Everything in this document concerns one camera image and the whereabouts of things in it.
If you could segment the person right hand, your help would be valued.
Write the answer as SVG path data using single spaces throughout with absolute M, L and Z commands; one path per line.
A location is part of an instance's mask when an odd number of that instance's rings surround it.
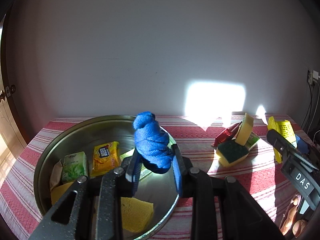
M 287 207 L 286 212 L 283 215 L 283 219 L 280 223 L 279 230 L 285 236 L 289 231 L 292 231 L 293 235 L 297 238 L 305 230 L 307 226 L 306 220 L 297 220 L 297 210 L 301 201 L 301 195 L 296 194 Z

